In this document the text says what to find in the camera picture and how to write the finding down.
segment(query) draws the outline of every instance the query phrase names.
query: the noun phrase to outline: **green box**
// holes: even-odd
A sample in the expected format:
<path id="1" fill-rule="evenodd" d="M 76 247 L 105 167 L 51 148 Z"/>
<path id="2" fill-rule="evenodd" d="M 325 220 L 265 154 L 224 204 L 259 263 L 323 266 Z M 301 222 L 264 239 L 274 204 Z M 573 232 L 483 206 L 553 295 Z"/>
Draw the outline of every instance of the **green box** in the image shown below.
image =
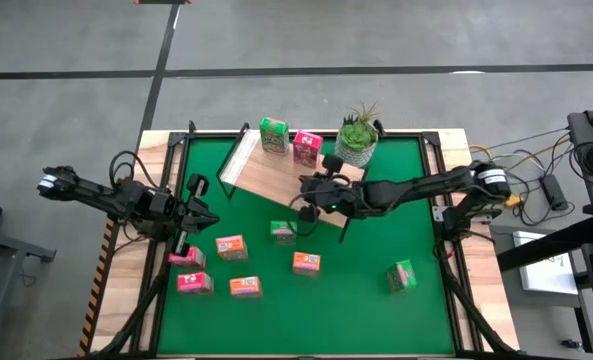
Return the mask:
<path id="1" fill-rule="evenodd" d="M 290 221 L 292 228 L 298 231 L 295 221 Z M 277 244 L 296 244 L 296 234 L 287 226 L 287 221 L 272 220 L 270 222 L 270 233 Z"/>
<path id="2" fill-rule="evenodd" d="M 392 265 L 387 270 L 387 282 L 393 292 L 415 288 L 416 275 L 412 269 L 412 262 L 403 260 Z"/>
<path id="3" fill-rule="evenodd" d="M 289 149 L 289 127 L 286 123 L 264 117 L 260 121 L 260 139 L 263 150 L 285 156 Z"/>

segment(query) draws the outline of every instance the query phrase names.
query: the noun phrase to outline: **succulent plant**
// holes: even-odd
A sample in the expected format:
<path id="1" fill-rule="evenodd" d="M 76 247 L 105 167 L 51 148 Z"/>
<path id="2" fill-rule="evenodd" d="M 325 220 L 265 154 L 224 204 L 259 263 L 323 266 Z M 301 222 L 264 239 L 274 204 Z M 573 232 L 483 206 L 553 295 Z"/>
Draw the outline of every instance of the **succulent plant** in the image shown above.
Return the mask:
<path id="1" fill-rule="evenodd" d="M 340 129 L 343 143 L 355 151 L 362 151 L 378 140 L 376 129 L 369 124 L 378 115 L 374 112 L 376 103 L 369 109 L 365 108 L 362 102 L 361 105 L 362 111 L 351 109 L 353 113 L 343 118 L 343 126 Z"/>

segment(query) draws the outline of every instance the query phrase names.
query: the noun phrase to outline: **juice box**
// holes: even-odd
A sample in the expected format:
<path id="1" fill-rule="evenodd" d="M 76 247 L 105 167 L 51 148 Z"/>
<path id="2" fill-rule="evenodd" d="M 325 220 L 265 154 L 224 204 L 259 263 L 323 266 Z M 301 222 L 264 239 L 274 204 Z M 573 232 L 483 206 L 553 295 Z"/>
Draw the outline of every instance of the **juice box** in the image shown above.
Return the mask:
<path id="1" fill-rule="evenodd" d="M 320 271 L 320 255 L 295 252 L 292 270 L 295 274 L 318 275 Z"/>
<path id="2" fill-rule="evenodd" d="M 290 221 L 292 228 L 298 231 L 296 222 Z M 287 221 L 273 220 L 270 223 L 270 233 L 277 244 L 293 245 L 296 244 L 296 234 L 287 226 Z"/>
<path id="3" fill-rule="evenodd" d="M 204 272 L 178 275 L 176 289 L 184 294 L 211 294 L 214 292 L 214 279 Z"/>
<path id="4" fill-rule="evenodd" d="M 187 256 L 169 254 L 169 262 L 180 267 L 205 269 L 207 256 L 196 246 L 190 246 Z"/>
<path id="5" fill-rule="evenodd" d="M 323 138 L 298 130 L 294 138 L 294 162 L 310 168 L 316 168 L 318 154 L 323 146 Z"/>
<path id="6" fill-rule="evenodd" d="M 263 296 L 258 276 L 229 280 L 229 289 L 234 297 L 259 297 Z"/>
<path id="7" fill-rule="evenodd" d="M 216 239 L 218 255 L 225 261 L 245 261 L 248 258 L 247 245 L 243 235 L 234 235 Z"/>
<path id="8" fill-rule="evenodd" d="M 286 123 L 264 117 L 260 121 L 263 150 L 285 156 L 289 150 L 289 128 Z"/>
<path id="9" fill-rule="evenodd" d="M 412 269 L 412 262 L 403 260 L 387 269 L 387 282 L 393 292 L 416 287 L 416 275 Z"/>

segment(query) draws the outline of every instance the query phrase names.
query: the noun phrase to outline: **gray floor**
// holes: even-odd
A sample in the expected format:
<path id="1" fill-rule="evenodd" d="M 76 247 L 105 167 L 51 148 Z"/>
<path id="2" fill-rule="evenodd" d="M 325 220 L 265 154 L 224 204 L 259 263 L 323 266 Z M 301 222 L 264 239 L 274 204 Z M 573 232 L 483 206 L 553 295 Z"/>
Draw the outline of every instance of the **gray floor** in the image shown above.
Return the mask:
<path id="1" fill-rule="evenodd" d="M 0 2 L 0 71 L 153 69 L 169 10 L 129 0 Z M 197 0 L 181 10 L 167 68 L 567 63 L 593 63 L 593 0 Z M 0 81 L 0 230 L 59 251 L 50 266 L 27 262 L 39 279 L 16 291 L 0 358 L 75 354 L 104 219 L 42 199 L 35 186 L 40 169 L 56 164 L 105 182 L 110 157 L 136 146 L 150 84 Z M 337 128 L 361 100 L 378 101 L 386 127 L 465 128 L 471 143 L 493 145 L 593 109 L 593 72 L 165 79 L 152 128 L 184 129 L 192 119 L 232 129 L 264 115 Z M 560 135 L 519 145 L 538 150 Z M 517 173 L 538 175 L 529 164 Z M 566 162 L 556 174 L 570 201 L 587 203 Z M 534 194 L 530 214 L 544 209 Z M 582 218 L 576 210 L 543 228 Z M 495 223 L 520 224 L 510 214 Z M 570 309 L 512 304 L 512 315 L 523 350 L 593 358 L 557 345 L 578 338 Z"/>

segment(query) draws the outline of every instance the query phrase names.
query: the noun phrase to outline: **wooden board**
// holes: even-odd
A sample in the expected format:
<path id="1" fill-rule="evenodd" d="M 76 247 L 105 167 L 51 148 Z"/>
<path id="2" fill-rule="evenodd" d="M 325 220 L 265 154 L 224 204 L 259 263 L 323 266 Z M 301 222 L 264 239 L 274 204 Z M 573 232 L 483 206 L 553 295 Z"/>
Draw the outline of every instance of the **wooden board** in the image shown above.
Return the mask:
<path id="1" fill-rule="evenodd" d="M 307 130 L 315 133 L 334 133 L 335 130 Z M 447 170 L 459 165 L 468 165 L 471 162 L 467 138 L 463 129 L 423 129 L 423 130 L 388 130 L 394 132 L 422 132 L 437 131 L 440 135 L 442 155 Z M 168 130 L 145 131 L 142 136 L 138 154 L 147 166 L 154 181 L 159 181 L 162 172 L 165 149 L 167 145 Z M 204 131 L 208 133 L 236 133 L 236 131 Z M 430 158 L 430 169 L 432 173 L 438 172 L 438 166 L 433 160 L 435 158 L 431 147 L 427 147 Z M 178 161 L 180 156 L 174 157 L 172 167 L 172 176 L 170 182 L 176 179 L 178 171 Z M 142 173 L 137 169 L 136 179 L 144 180 Z M 461 194 L 454 194 L 452 199 L 455 204 L 462 200 Z M 483 235 L 490 235 L 489 227 L 484 225 L 474 225 L 473 231 Z M 127 241 L 122 233 L 118 237 L 118 244 Z M 157 254 L 162 253 L 162 244 L 159 245 Z M 492 328 L 498 335 L 511 347 L 518 349 L 518 339 L 514 329 L 513 320 L 509 311 L 505 289 L 503 287 L 500 270 L 496 261 L 494 245 L 476 236 L 471 236 L 462 242 L 463 252 L 470 285 L 473 292 L 474 302 L 487 319 Z M 120 327 L 125 323 L 130 313 L 136 306 L 138 291 L 142 279 L 145 256 L 147 254 L 147 244 L 133 244 L 114 256 L 112 265 L 108 274 L 105 294 L 100 303 L 100 312 L 98 314 L 98 324 L 96 332 L 91 343 L 91 350 L 102 349 Z M 143 336 L 141 349 L 148 346 L 149 334 L 151 332 L 153 306 L 150 307 L 145 317 L 143 326 Z M 469 338 L 469 328 L 467 317 L 462 306 L 457 306 L 459 324 L 465 349 L 472 349 L 471 338 Z M 486 350 L 491 349 L 485 343 Z"/>
<path id="2" fill-rule="evenodd" d="M 292 199 L 300 194 L 300 175 L 324 173 L 324 156 L 318 157 L 316 169 L 294 163 L 293 147 L 289 144 L 287 155 L 280 156 L 263 150 L 258 130 L 247 130 L 240 144 L 232 154 L 223 170 L 221 181 L 249 191 L 281 205 L 289 206 Z M 365 171 L 349 164 L 343 164 L 340 174 L 352 181 L 360 181 Z M 299 210 L 307 203 L 298 199 L 292 208 Z M 340 213 L 327 214 L 321 211 L 320 220 L 338 227 L 345 226 L 347 218 Z"/>

